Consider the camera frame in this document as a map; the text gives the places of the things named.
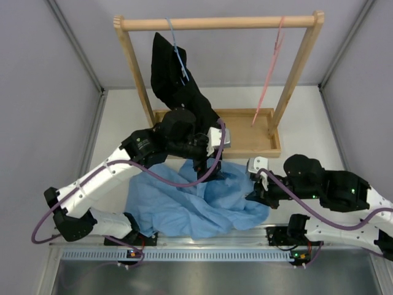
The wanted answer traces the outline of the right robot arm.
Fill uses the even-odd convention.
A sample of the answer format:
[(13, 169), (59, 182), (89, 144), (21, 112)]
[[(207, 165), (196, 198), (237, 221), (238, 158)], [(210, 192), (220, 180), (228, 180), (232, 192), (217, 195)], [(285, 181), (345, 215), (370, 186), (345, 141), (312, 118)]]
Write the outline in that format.
[(261, 156), (250, 158), (246, 171), (254, 182), (247, 200), (273, 210), (293, 200), (302, 208), (291, 210), (285, 226), (267, 227), (269, 245), (350, 245), (392, 260), (392, 201), (360, 176), (301, 154), (284, 162), (285, 176), (269, 171)]

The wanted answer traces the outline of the light blue shirt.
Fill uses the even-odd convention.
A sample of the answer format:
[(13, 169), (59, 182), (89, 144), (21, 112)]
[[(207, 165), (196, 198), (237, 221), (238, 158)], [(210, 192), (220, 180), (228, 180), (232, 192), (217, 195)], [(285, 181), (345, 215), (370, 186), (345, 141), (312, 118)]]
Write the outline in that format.
[(246, 167), (222, 162), (221, 171), (227, 176), (224, 180), (186, 188), (169, 186), (141, 172), (130, 179), (125, 211), (135, 218), (143, 235), (208, 238), (265, 222), (270, 209), (245, 199), (253, 190)]

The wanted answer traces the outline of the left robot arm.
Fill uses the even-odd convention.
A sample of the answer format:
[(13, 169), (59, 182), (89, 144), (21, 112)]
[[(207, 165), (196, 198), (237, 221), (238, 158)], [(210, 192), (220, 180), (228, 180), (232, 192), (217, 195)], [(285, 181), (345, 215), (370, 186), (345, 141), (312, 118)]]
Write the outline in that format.
[(168, 156), (190, 159), (197, 180), (193, 186), (213, 179), (220, 170), (223, 150), (230, 145), (230, 132), (219, 119), (208, 129), (197, 128), (197, 118), (184, 108), (168, 111), (152, 128), (136, 130), (97, 167), (61, 189), (44, 192), (56, 229), (68, 242), (101, 235), (114, 244), (132, 245), (139, 226), (129, 213), (108, 213), (93, 205), (137, 170), (149, 171)]

